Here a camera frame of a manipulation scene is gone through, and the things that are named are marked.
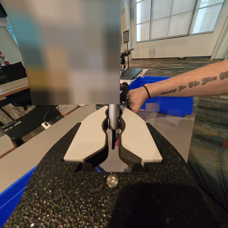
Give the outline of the person's right forearm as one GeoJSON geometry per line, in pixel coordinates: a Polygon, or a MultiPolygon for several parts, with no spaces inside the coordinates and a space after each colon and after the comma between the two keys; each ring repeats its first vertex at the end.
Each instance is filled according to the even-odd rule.
{"type": "Polygon", "coordinates": [[[156,83],[146,84],[150,97],[217,96],[228,93],[228,60],[156,83]]]}

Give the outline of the person's jeans leg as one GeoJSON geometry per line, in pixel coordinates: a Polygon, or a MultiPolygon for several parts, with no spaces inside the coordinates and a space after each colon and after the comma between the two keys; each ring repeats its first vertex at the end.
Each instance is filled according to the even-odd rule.
{"type": "Polygon", "coordinates": [[[192,140],[187,163],[198,185],[228,210],[228,149],[192,140]]]}

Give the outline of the black sign stand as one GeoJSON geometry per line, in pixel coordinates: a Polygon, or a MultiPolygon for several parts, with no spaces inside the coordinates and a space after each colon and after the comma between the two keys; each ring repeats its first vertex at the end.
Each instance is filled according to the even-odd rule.
{"type": "Polygon", "coordinates": [[[129,42],[129,30],[123,32],[123,43],[127,45],[128,49],[128,42],[129,42]]]}

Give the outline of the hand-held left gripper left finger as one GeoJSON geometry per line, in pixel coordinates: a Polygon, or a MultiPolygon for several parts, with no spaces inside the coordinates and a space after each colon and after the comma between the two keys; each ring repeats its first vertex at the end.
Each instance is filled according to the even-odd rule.
{"type": "Polygon", "coordinates": [[[67,162],[102,163],[109,153],[108,106],[87,116],[73,138],[64,160],[67,162]]]}

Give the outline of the dark laptop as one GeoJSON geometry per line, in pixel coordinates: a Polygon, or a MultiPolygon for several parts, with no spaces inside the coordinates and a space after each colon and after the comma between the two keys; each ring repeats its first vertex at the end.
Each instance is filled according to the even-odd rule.
{"type": "Polygon", "coordinates": [[[143,68],[127,68],[120,69],[120,79],[121,80],[133,80],[135,79],[141,72],[143,68]]]}

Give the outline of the wooden top desk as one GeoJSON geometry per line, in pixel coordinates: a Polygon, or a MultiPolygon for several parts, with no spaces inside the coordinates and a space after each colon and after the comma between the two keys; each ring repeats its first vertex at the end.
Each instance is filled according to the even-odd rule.
{"type": "Polygon", "coordinates": [[[0,99],[26,89],[29,89],[27,77],[2,84],[0,85],[0,99]]]}
{"type": "Polygon", "coordinates": [[[127,57],[128,68],[129,68],[129,55],[131,54],[132,50],[134,50],[134,48],[121,50],[120,52],[121,64],[126,66],[125,57],[127,57]]]}

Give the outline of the blue plastic bin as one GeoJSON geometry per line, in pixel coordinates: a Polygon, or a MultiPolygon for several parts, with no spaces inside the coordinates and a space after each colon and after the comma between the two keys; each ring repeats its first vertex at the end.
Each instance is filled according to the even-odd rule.
{"type": "Polygon", "coordinates": [[[20,177],[0,194],[0,227],[7,221],[17,207],[25,188],[37,166],[20,177]]]}
{"type": "MultiPolygon", "coordinates": [[[[158,81],[166,80],[170,77],[160,76],[144,76],[137,77],[130,83],[129,89],[136,89],[142,87],[147,83],[155,83],[158,81]]],[[[185,115],[191,115],[193,112],[193,97],[153,97],[147,99],[142,105],[141,109],[146,109],[146,104],[156,103],[159,104],[160,113],[169,114],[178,117],[185,117],[185,115]]]]}

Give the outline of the grey usb hub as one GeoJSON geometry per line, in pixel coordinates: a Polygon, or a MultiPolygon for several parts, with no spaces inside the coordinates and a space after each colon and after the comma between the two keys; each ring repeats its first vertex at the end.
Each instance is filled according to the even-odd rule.
{"type": "Polygon", "coordinates": [[[119,104],[109,104],[109,129],[119,129],[119,104]]]}

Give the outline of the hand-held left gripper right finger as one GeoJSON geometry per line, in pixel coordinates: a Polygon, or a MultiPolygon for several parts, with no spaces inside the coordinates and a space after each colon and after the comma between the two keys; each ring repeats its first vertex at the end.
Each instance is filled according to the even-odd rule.
{"type": "Polygon", "coordinates": [[[161,162],[162,156],[146,122],[125,107],[120,110],[119,157],[127,165],[161,162]]]}

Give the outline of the black office chair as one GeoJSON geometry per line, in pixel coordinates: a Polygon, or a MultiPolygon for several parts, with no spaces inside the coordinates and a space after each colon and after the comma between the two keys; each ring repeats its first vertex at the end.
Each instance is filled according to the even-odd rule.
{"type": "MultiPolygon", "coordinates": [[[[21,62],[0,67],[0,85],[26,77],[26,70],[21,62]]],[[[32,106],[30,89],[14,93],[5,98],[5,101],[0,102],[0,107],[12,104],[15,107],[23,107],[26,111],[28,107],[32,106]]]]}

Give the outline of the person's right hand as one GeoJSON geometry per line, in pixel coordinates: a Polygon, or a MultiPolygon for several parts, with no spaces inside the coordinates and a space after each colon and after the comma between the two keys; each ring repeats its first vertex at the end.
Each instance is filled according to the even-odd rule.
{"type": "Polygon", "coordinates": [[[144,102],[148,99],[148,95],[145,88],[142,86],[133,90],[129,90],[127,98],[129,98],[130,101],[130,107],[132,109],[131,111],[136,114],[139,112],[144,102]]]}

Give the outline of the black box on table edge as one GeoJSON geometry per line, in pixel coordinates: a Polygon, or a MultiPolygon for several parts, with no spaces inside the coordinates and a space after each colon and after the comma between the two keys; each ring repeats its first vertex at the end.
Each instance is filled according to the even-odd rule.
{"type": "Polygon", "coordinates": [[[60,114],[55,105],[43,105],[28,114],[0,127],[11,140],[18,141],[37,129],[43,122],[48,122],[60,114]]]}

